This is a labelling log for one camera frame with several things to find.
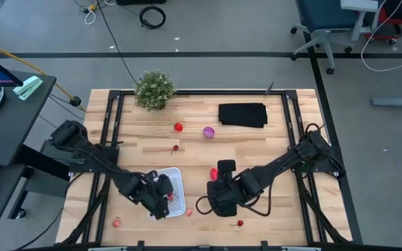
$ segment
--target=wooden tabletop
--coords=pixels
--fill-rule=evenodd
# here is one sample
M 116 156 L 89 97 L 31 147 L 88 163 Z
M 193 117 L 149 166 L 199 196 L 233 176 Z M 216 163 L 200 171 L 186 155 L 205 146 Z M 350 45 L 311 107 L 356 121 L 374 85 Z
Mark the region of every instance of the wooden tabletop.
M 100 141 L 108 92 L 106 89 L 91 92 L 84 125 L 93 143 Z M 304 125 L 322 125 L 315 90 L 297 90 L 297 94 Z M 268 124 L 263 129 L 221 125 L 218 105 L 233 102 L 263 102 L 267 106 Z M 290 111 L 294 114 L 291 102 Z M 183 124 L 182 132 L 173 130 L 176 122 Z M 202 129 L 206 126 L 214 128 L 215 138 L 204 138 Z M 128 96 L 124 100 L 118 141 L 123 142 L 119 145 L 119 166 L 122 168 L 140 172 L 179 168 L 186 207 L 191 208 L 193 214 L 191 217 L 182 215 L 152 220 L 146 209 L 129 202 L 112 183 L 103 245 L 137 245 L 137 241 L 157 246 L 260 245 L 260 241 L 268 241 L 269 245 L 306 245 L 299 193 L 292 172 L 285 172 L 276 178 L 272 189 L 271 215 L 268 217 L 240 207 L 237 216 L 230 218 L 220 218 L 214 213 L 200 215 L 195 210 L 197 198 L 207 193 L 209 170 L 216 167 L 218 160 L 235 160 L 237 172 L 240 172 L 245 168 L 265 165 L 286 152 L 289 141 L 280 96 L 177 96 L 158 112 L 136 107 L 134 97 Z M 174 145 L 179 145 L 179 150 L 170 155 Z M 338 181 L 326 174 L 314 176 L 322 210 L 335 228 L 351 239 Z M 84 174 L 69 188 L 57 241 L 64 240 L 85 214 L 92 177 L 93 174 Z M 267 210 L 267 190 L 255 209 Z M 207 200 L 202 201 L 200 207 L 207 210 Z M 313 216 L 310 210 L 313 235 L 318 241 Z M 118 228 L 112 226 L 112 221 L 116 219 L 121 221 Z M 244 221 L 242 227 L 230 226 L 238 220 Z M 92 240 L 95 226 L 96 219 L 91 231 Z

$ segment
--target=white plastic basket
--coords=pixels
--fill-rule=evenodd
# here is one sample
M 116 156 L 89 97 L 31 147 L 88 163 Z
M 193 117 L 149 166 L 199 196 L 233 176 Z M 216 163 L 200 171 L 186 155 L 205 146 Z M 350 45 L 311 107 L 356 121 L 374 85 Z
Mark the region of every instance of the white plastic basket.
M 183 215 L 186 212 L 186 200 L 184 199 L 184 188 L 182 186 L 181 172 L 176 167 L 156 170 L 158 176 L 165 174 L 168 176 L 173 186 L 173 200 L 168 202 L 170 213 L 167 218 Z

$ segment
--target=purple ball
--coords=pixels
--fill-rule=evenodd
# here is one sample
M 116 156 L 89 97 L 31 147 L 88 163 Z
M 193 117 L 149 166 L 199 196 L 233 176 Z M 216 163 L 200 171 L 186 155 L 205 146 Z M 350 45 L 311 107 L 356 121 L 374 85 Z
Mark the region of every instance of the purple ball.
M 206 127 L 206 128 L 204 128 L 204 130 L 203 130 L 202 132 L 204 133 L 204 136 L 205 136 L 207 139 L 211 139 L 211 138 L 213 138 L 214 135 L 215 135 L 215 130 L 214 130 L 213 128 L 211 128 L 211 127 Z

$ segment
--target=gray floor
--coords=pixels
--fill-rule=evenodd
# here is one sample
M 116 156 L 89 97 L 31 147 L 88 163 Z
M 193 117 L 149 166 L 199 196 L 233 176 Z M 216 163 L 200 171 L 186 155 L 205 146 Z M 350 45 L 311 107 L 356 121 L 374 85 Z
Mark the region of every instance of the gray floor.
M 138 12 L 141 6 L 130 9 Z M 140 28 L 137 17 L 119 6 L 103 10 L 122 52 L 292 52 L 304 43 L 300 33 L 289 34 L 292 23 L 299 21 L 294 1 L 169 0 L 163 9 L 167 23 L 158 30 Z M 0 10 L 0 46 L 10 52 L 115 52 L 103 19 L 96 14 L 96 22 L 87 26 L 84 14 L 70 0 L 6 1 Z M 364 39 L 358 41 L 354 53 L 360 52 L 363 44 Z M 394 48 L 379 42 L 366 51 L 402 53 L 402 40 Z M 337 46 L 335 52 L 342 49 Z M 57 76 L 84 105 L 90 89 L 129 88 L 133 83 L 120 59 L 28 61 Z M 362 238 L 366 244 L 402 247 L 402 109 L 369 105 L 373 96 L 402 96 L 402 69 L 372 73 L 359 59 L 337 59 L 335 74 L 330 76 L 325 74 L 326 59 L 318 61 Z M 401 64 L 402 59 L 367 62 L 385 68 Z M 0 59 L 0 63 L 9 69 L 30 71 L 10 59 Z M 137 78 L 145 70 L 161 69 L 181 88 L 265 88 L 270 82 L 275 82 L 274 88 L 316 88 L 309 59 L 128 58 L 126 63 Z M 84 116 L 77 110 L 75 113 Z M 41 114 L 56 126 L 73 118 L 49 101 Z M 38 119 L 27 144 L 39 149 L 52 131 L 52 126 Z M 36 210 L 39 205 L 42 211 Z M 25 219 L 1 221 L 0 239 L 5 241 L 0 241 L 0 250 L 31 240 L 62 205 L 61 198 L 29 195 Z M 57 227 L 55 224 L 32 247 L 53 244 Z

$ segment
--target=white cable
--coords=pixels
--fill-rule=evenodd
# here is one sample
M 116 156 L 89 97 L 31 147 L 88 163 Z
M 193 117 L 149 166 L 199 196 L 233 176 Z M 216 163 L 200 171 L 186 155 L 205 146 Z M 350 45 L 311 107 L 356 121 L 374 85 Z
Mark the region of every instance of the white cable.
M 94 15 L 94 19 L 93 19 L 91 22 L 88 22 L 87 20 L 88 20 L 88 17 L 90 16 L 90 14 Z M 94 13 L 94 11 L 88 9 L 88 14 L 87 14 L 87 16 L 84 18 L 84 24 L 86 24 L 86 25 L 91 25 L 91 24 L 93 24 L 95 21 L 96 21 L 96 14 Z
M 381 6 L 379 7 L 380 10 L 381 10 L 381 8 L 384 6 L 384 3 L 385 3 L 386 1 L 387 1 L 387 0 L 384 0 L 384 1 L 383 1 L 383 3 L 381 4 Z M 401 6 L 401 4 L 402 4 L 402 0 L 399 2 L 398 6 L 397 6 L 396 9 L 394 10 L 394 12 L 393 12 L 380 26 L 378 26 L 378 28 L 371 34 L 371 36 L 370 36 L 370 38 L 367 40 L 367 42 L 366 42 L 364 48 L 362 48 L 362 51 L 361 51 L 362 63 L 364 63 L 364 65 L 365 65 L 369 70 L 372 70 L 372 71 L 377 72 L 377 73 L 383 73 L 383 72 L 387 72 L 387 71 L 390 71 L 390 70 L 396 70 L 396 69 L 402 68 L 402 66 L 396 66 L 396 67 L 389 68 L 389 69 L 377 70 L 377 69 L 373 69 L 372 67 L 368 66 L 367 63 L 366 63 L 366 61 L 364 60 L 364 50 L 366 49 L 367 45 L 370 43 L 370 40 L 371 40 L 372 37 L 375 35 L 375 33 L 381 28 L 381 26 L 384 25 L 387 21 L 390 20 L 390 18 L 392 18 L 392 17 L 394 16 L 394 14 L 397 12 L 397 10 L 398 10 L 399 7 Z
M 107 0 L 105 0 L 105 3 L 106 3 L 106 5 L 116 5 L 116 4 L 117 4 L 117 2 L 116 2 L 116 1 L 114 1 L 114 3 L 108 3 L 108 1 L 107 1 Z

